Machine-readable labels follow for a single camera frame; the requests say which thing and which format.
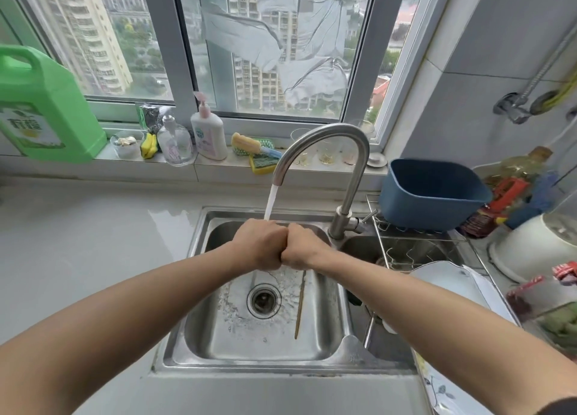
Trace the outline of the yellow green sponge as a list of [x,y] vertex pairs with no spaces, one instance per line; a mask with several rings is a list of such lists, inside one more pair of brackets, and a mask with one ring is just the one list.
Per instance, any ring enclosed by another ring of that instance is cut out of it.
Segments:
[[265,154],[249,155],[249,165],[255,175],[267,175],[273,173],[278,162],[278,158]]

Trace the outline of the wall water valve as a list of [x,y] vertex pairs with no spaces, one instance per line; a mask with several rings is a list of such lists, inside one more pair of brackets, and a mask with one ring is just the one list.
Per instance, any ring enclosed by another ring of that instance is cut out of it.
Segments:
[[515,125],[522,125],[526,123],[533,115],[522,105],[516,104],[518,98],[519,95],[515,92],[503,96],[493,106],[493,114],[505,116]]

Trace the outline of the stainless steel faucet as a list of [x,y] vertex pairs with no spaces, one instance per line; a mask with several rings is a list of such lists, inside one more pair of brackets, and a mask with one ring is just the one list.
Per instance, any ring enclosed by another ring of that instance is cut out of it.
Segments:
[[360,234],[364,231],[361,218],[355,217],[351,208],[363,179],[371,147],[367,135],[354,125],[336,123],[316,127],[300,136],[284,151],[272,174],[272,187],[265,217],[267,219],[270,217],[273,205],[272,196],[282,186],[285,175],[290,171],[293,162],[304,152],[309,152],[311,147],[316,147],[319,141],[330,137],[334,137],[337,142],[347,139],[349,144],[357,149],[356,163],[352,166],[328,166],[316,159],[312,170],[301,166],[294,169],[293,172],[296,172],[296,175],[289,177],[289,184],[298,188],[319,188],[343,193],[343,200],[337,206],[328,227],[328,236],[331,239],[343,240],[346,232]]

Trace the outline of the white pump lotion bottle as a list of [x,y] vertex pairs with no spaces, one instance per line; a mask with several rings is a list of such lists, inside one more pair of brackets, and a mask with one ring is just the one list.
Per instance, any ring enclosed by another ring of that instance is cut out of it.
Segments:
[[198,153],[208,159],[223,161],[228,156],[223,121],[211,111],[204,93],[194,91],[194,96],[198,101],[198,111],[191,116],[191,126]]

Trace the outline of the stainless steel double sink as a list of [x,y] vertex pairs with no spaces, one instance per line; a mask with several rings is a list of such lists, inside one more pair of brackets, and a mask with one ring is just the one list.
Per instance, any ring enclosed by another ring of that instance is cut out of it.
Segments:
[[[364,232],[328,236],[327,212],[281,210],[281,225],[311,229],[338,251]],[[385,331],[359,300],[326,276],[307,271],[298,339],[294,339],[302,272],[282,266],[254,271],[228,282],[201,300],[159,346],[153,369],[167,374],[297,374],[312,376],[411,375],[416,373],[410,348]],[[246,306],[250,290],[261,283],[282,296],[270,319],[253,317]]]

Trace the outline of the small glass bowl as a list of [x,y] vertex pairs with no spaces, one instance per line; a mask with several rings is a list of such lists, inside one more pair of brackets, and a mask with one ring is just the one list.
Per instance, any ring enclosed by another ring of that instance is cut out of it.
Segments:
[[110,145],[121,160],[141,158],[141,144],[145,133],[142,130],[122,130],[110,137]]

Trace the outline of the red seasoning packet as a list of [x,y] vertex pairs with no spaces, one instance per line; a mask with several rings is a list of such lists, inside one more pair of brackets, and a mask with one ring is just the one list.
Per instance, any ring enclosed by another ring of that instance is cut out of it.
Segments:
[[530,182],[523,178],[505,178],[494,188],[493,200],[477,209],[457,231],[469,238],[485,238],[508,217],[505,213],[521,198]]

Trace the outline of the wooden chopstick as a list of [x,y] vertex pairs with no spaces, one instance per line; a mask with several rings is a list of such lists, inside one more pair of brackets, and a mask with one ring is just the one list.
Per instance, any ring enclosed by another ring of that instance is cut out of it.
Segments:
[[299,329],[301,324],[301,317],[302,317],[302,309],[304,306],[304,293],[305,293],[305,285],[306,285],[306,276],[307,270],[302,272],[301,283],[299,288],[299,299],[298,299],[298,310],[297,310],[297,318],[294,330],[294,339],[297,340],[299,336]]

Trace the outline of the yellow dish brush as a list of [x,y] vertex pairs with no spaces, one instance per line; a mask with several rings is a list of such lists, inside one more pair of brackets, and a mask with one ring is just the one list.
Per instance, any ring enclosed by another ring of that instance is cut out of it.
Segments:
[[280,159],[283,153],[275,149],[268,139],[253,139],[248,136],[234,133],[231,137],[233,151],[239,156],[266,155]]

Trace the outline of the cooking oil bottle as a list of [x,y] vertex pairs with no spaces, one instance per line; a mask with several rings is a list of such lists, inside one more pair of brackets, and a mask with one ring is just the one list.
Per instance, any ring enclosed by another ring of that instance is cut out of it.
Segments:
[[552,149],[537,146],[526,155],[506,158],[498,163],[494,172],[484,178],[484,183],[491,189],[506,178],[521,178],[532,184],[545,170],[546,162],[552,155]]

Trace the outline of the white rice cooker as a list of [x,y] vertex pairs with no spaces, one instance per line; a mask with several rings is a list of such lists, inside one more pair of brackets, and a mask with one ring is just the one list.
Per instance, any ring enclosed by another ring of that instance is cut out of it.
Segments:
[[497,236],[488,246],[492,264],[517,283],[577,263],[577,202],[555,208]]

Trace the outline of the floral white plate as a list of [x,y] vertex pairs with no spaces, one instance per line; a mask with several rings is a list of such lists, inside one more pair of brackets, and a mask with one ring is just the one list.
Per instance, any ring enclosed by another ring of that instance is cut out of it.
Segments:
[[464,390],[433,368],[414,349],[417,371],[435,415],[491,415]]

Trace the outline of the blue bottle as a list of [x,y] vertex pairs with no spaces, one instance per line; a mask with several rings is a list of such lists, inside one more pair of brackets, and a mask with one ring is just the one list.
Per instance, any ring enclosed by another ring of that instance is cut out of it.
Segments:
[[522,204],[509,214],[504,225],[514,230],[549,210],[553,205],[553,186],[558,179],[559,173],[556,170],[548,170],[539,175],[531,186],[529,195],[523,197]]

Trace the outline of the person's right hand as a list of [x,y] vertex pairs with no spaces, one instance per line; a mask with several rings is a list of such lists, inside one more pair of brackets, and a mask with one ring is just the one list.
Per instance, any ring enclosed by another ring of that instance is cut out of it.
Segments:
[[280,254],[280,261],[295,270],[320,270],[336,251],[311,229],[290,223],[287,244]]

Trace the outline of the clear plastic food bag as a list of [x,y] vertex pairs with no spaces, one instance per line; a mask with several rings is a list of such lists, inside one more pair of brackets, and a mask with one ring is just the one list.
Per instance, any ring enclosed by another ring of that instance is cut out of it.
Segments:
[[505,299],[521,323],[535,324],[551,345],[577,363],[577,261],[512,288]]

